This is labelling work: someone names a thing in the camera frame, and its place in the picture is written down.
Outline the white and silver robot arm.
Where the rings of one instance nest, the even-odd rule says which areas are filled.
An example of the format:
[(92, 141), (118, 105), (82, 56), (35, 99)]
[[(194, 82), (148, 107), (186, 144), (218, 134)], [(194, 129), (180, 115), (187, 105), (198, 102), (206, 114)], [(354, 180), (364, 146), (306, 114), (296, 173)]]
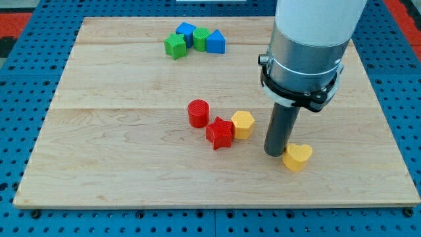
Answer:
[(367, 0), (278, 0), (272, 37), (258, 57), (266, 95), (319, 112), (335, 95), (341, 60)]

